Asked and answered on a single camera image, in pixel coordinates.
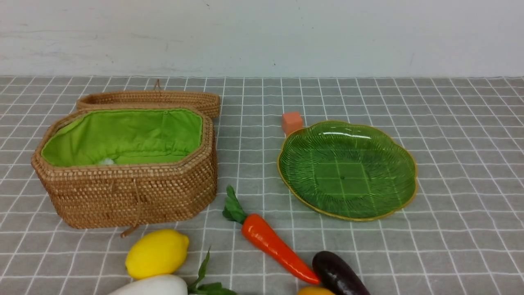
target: orange sponge cube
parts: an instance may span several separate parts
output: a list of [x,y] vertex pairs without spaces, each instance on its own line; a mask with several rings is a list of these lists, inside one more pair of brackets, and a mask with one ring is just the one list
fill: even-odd
[[286,136],[303,127],[302,117],[299,112],[284,113],[282,115],[282,130]]

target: white wall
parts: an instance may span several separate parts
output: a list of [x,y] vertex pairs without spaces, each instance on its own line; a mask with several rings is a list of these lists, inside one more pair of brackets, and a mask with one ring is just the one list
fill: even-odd
[[0,75],[524,75],[524,0],[0,0]]

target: basket lid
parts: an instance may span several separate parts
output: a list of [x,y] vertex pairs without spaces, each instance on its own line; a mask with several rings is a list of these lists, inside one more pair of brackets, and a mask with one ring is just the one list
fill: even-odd
[[77,101],[77,110],[96,110],[100,107],[133,108],[149,106],[152,108],[193,107],[210,118],[220,114],[220,96],[209,92],[163,91],[157,80],[153,90],[118,91],[94,93]]

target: artificial vegetable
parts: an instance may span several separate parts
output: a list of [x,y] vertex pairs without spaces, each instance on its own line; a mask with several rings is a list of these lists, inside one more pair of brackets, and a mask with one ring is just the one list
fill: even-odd
[[322,284],[336,295],[370,295],[351,267],[335,253],[315,254],[313,270]]
[[159,275],[135,281],[127,284],[109,295],[238,295],[236,292],[223,288],[222,283],[209,283],[198,286],[204,279],[206,268],[209,262],[209,251],[205,256],[202,265],[198,271],[198,278],[189,286],[186,282],[174,275]]
[[326,288],[308,286],[300,289],[297,295],[335,295]]
[[312,285],[320,284],[315,273],[289,248],[269,224],[258,214],[247,215],[235,196],[232,186],[227,186],[227,198],[222,215],[242,224],[242,235],[255,247],[273,257],[288,272]]

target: basket weave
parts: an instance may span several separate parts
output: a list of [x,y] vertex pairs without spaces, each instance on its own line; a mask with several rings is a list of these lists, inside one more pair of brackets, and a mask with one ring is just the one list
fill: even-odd
[[[213,121],[203,110],[188,106],[194,96],[155,91],[114,92],[90,95],[79,101],[78,111],[49,127],[31,157],[60,217],[73,228],[131,226],[187,220],[215,199],[217,158]],[[164,98],[177,97],[170,102]],[[208,114],[218,115],[218,100],[206,104]],[[185,108],[203,119],[202,143],[184,159],[165,164],[89,165],[56,167],[40,155],[45,143],[62,127],[92,110]]]
[[103,105],[135,108],[169,108],[173,104],[192,106],[207,116],[219,116],[220,96],[207,92],[185,91],[120,91],[85,96],[77,101],[77,110],[93,110]]

